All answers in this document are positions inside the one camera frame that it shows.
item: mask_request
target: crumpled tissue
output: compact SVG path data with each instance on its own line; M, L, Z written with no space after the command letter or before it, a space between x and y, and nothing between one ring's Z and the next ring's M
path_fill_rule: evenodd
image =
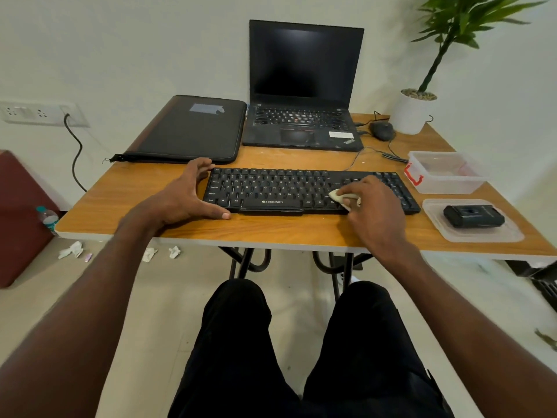
M178 246L174 246L173 248L169 248L168 250L171 252L172 259L176 258L182 252L180 251L180 248Z
M157 253L158 249L155 248L147 248L143 253L143 258L141 259L143 262L150 262L153 258L153 255Z
M80 241L74 242L72 244L72 246L70 246L68 249L63 249L58 253L58 259L62 259L64 257L67 257L69 254L73 253L73 256L75 258L79 257L81 255L81 253L83 252L83 247L81 245Z

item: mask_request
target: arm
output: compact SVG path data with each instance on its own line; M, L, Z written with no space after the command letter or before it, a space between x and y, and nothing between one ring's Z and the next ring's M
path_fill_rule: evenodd
M180 178L122 219L83 275L0 368L3 416L95 416L151 238L163 225L192 216L230 216L197 198L196 183L213 167L209 159L191 161Z
M404 234L400 202L374 177L356 193L348 220L378 261L406 289L486 418L548 417L557 411L557 375L489 321L424 261Z

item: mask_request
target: laptop touchpad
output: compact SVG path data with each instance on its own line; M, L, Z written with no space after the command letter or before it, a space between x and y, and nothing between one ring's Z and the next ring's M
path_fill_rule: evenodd
M281 129L280 140L285 143L315 144L315 133L313 130Z

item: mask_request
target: black device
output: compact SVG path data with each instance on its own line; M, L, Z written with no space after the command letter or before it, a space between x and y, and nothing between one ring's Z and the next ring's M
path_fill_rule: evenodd
M505 223L493 205L447 205L443 214L455 228L500 227Z
M348 214L329 192L370 174L393 190L405 214L420 212L399 175L390 172L214 168L203 200L247 214Z
M242 143L359 152L348 112L364 29L249 21Z
M128 150L110 161L187 163L207 157L230 163L238 155L246 109L243 101L175 95Z
M392 141L396 135L393 125L387 121L372 121L369 124L369 131L380 141Z

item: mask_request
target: cloth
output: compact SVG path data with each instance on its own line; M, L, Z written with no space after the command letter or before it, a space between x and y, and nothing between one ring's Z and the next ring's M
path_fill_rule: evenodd
M340 296L303 400L282 376L270 322L254 282L221 284L205 306L168 417L452 416L385 288L359 281Z

